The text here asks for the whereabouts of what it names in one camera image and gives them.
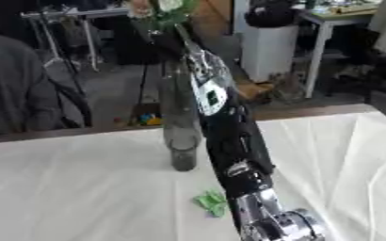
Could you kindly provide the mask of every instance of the bag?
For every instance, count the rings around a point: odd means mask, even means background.
[[[92,113],[90,111],[90,107],[88,103],[85,101],[84,97],[82,97],[78,92],[74,89],[61,85],[58,82],[50,79],[50,82],[56,88],[56,95],[58,98],[58,105],[61,108],[62,118],[61,121],[66,128],[81,128],[82,126],[74,120],[70,120],[64,114],[64,106],[61,100],[61,96],[67,98],[72,104],[76,106],[79,112],[82,114],[83,123],[85,127],[92,127]]]
[[[292,24],[296,10],[293,0],[265,0],[250,8],[246,22],[254,27],[281,27]]]

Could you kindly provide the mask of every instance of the robotic arm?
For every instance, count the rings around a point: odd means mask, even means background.
[[[160,2],[152,1],[152,6],[155,15],[162,14]],[[187,63],[207,151],[241,238],[324,240],[323,227],[307,211],[282,209],[264,139],[223,61],[191,40],[182,24],[173,24],[169,32],[150,30],[149,35],[172,61]]]

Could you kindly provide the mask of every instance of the person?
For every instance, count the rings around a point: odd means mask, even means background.
[[[36,0],[0,0],[0,32],[1,35],[29,43],[21,12],[36,6]]]
[[[0,135],[56,129],[60,114],[55,87],[36,53],[0,36]]]

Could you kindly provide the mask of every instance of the green cloth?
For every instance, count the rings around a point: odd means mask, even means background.
[[[214,217],[223,217],[225,215],[227,201],[220,192],[214,190],[205,191],[202,195],[195,197],[194,200]]]

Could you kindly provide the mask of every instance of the white trash bin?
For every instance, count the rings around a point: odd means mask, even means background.
[[[291,71],[298,26],[257,28],[247,25],[243,34],[241,67],[255,83],[272,74]]]

